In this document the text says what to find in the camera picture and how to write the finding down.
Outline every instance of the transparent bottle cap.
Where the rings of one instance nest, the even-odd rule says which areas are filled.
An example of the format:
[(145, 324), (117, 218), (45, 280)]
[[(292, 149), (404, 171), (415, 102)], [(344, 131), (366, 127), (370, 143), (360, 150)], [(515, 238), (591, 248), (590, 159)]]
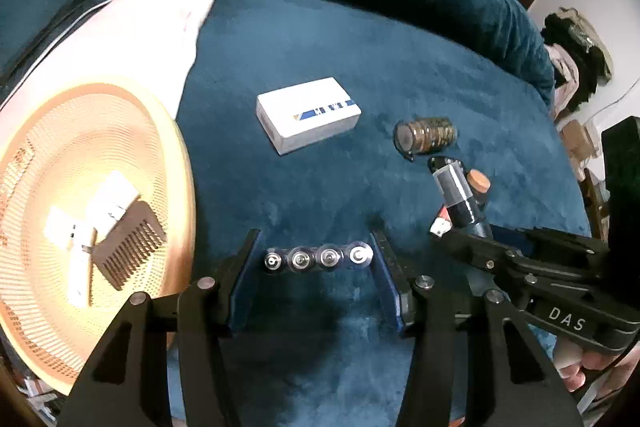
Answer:
[(471, 188), (458, 162), (450, 163), (435, 171), (433, 179), (444, 198), (445, 206), (453, 206), (472, 197)]

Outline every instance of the cork lid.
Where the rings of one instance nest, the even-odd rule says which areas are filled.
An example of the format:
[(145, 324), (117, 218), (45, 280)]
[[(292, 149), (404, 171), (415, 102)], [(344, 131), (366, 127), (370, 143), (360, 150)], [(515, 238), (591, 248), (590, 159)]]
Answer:
[(486, 194), (489, 191), (489, 187), (491, 187), (491, 181), (489, 181), (489, 178), (477, 169), (471, 169), (468, 172), (466, 175), (466, 181), (468, 181), (469, 185), (481, 194)]

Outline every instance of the comb teeth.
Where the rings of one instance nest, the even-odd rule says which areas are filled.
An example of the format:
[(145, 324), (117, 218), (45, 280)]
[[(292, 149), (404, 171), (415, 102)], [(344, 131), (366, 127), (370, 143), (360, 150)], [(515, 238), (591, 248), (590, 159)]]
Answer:
[(116, 290), (166, 241), (156, 214), (145, 201), (135, 201), (117, 225), (94, 247), (93, 261)]

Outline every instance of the human hand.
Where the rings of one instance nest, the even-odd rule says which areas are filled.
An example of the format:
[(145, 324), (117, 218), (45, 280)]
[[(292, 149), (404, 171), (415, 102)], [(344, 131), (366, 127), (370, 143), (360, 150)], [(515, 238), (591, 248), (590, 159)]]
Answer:
[[(558, 338), (554, 348), (554, 365), (572, 393), (580, 389), (586, 380), (583, 368), (601, 370), (616, 359), (613, 355), (601, 355), (595, 351), (583, 351), (571, 341)], [(624, 386), (640, 361), (640, 343), (620, 360), (611, 371), (609, 378), (598, 391), (596, 399), (607, 396)]]

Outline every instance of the metal bolt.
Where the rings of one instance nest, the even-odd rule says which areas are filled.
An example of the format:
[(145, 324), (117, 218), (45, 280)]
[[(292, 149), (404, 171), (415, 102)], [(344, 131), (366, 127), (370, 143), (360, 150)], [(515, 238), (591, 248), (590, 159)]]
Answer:
[(142, 304), (144, 301), (146, 301), (146, 293), (144, 292), (135, 292), (129, 297), (129, 302), (134, 306)]
[(433, 277), (429, 277), (428, 275), (420, 275), (415, 279), (415, 285), (422, 290), (430, 290), (435, 283)]
[(353, 264), (367, 264), (373, 257), (373, 250), (366, 243), (361, 243), (351, 248), (349, 259)]
[(504, 301), (504, 293), (502, 293), (500, 290), (489, 290), (484, 294), (484, 296), (489, 302), (492, 302), (493, 304), (500, 304), (502, 301)]
[(216, 285), (216, 280), (213, 277), (203, 277), (198, 280), (198, 288), (201, 290), (208, 290), (209, 288), (213, 288)]
[(304, 270), (311, 264), (311, 256), (306, 252), (298, 251), (291, 257), (291, 262), (295, 268)]
[(267, 270), (276, 271), (280, 266), (282, 266), (282, 257), (280, 254), (270, 252), (264, 258), (264, 265), (267, 267)]
[(333, 248), (327, 248), (320, 253), (320, 263), (327, 268), (333, 268), (340, 261), (340, 254)]

